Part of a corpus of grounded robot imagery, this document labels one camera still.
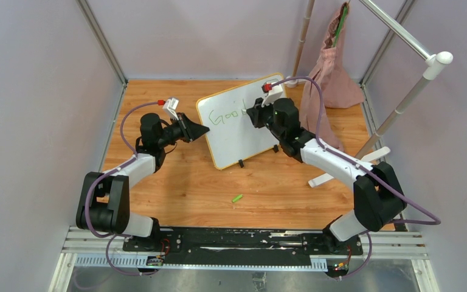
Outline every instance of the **wooden tabletop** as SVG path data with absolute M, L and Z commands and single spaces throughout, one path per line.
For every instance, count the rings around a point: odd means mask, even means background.
M 178 111 L 199 123 L 195 108 L 198 99 L 245 82 L 130 81 L 118 121 L 134 106 L 175 96 L 180 101 Z M 303 86 L 286 91 L 299 107 Z M 136 111 L 128 118 L 124 131 L 132 144 L 140 136 L 140 117 L 146 113 L 158 113 L 169 120 L 161 106 Z M 327 109 L 327 116 L 345 151 L 355 155 L 368 139 L 361 107 Z M 131 151 L 120 138 L 119 124 L 104 169 L 131 157 Z M 179 142 L 157 173 L 132 188 L 130 208 L 135 213 L 158 218 L 164 226 L 321 229 L 353 208 L 353 195 L 339 181 L 332 180 L 315 189 L 309 187 L 308 180 L 321 174 L 323 171 L 315 167 L 272 150 L 246 160 L 242 169 L 235 165 L 217 170 L 202 137 L 190 144 Z M 243 198 L 232 203 L 239 194 Z

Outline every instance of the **pink cloth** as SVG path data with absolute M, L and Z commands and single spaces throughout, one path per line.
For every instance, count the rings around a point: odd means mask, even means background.
M 336 137 L 330 127 L 325 106 L 329 108 L 349 108 L 364 101 L 364 96 L 348 73 L 343 68 L 343 46 L 345 39 L 345 25 L 341 28 L 336 47 L 332 47 L 336 35 L 336 30 L 341 19 L 342 8 L 334 13 L 333 19 L 328 25 L 327 33 L 323 39 L 319 58 L 309 77 L 314 79 L 323 91 L 323 106 L 319 136 L 332 147 L 344 151 L 341 141 Z M 319 93 L 310 82 L 305 83 L 303 89 L 302 103 L 300 105 L 300 123 L 302 127 L 315 133 L 316 123 L 319 115 Z

